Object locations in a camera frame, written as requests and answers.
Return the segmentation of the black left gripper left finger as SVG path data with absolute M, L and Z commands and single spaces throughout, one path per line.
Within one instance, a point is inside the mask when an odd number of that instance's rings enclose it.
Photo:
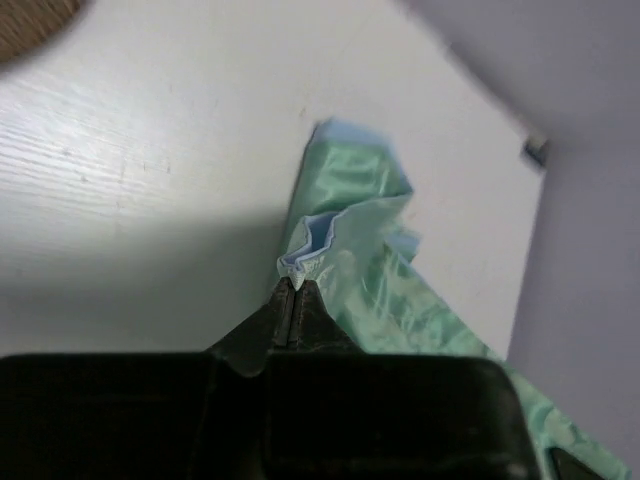
M 281 281 L 205 351 L 3 358 L 2 478 L 191 478 L 217 373 L 262 370 L 293 294 Z

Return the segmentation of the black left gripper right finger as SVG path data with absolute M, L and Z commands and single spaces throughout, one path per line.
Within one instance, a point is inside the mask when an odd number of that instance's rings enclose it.
M 328 314 L 314 282 L 290 285 L 262 370 L 217 373 L 202 478 L 541 477 L 517 394 L 496 362 L 368 354 Z

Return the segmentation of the green satin placemat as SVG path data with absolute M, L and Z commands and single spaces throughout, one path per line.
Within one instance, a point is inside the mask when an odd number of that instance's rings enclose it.
M 411 186 L 387 142 L 328 120 L 304 153 L 278 270 L 318 285 L 326 307 L 374 353 L 471 356 L 494 351 L 412 267 L 418 242 L 398 220 Z

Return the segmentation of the brown speckled ceramic plate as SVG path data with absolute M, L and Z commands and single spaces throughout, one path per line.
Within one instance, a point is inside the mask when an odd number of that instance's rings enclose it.
M 1 0 L 1 63 L 50 41 L 90 4 L 85 0 Z

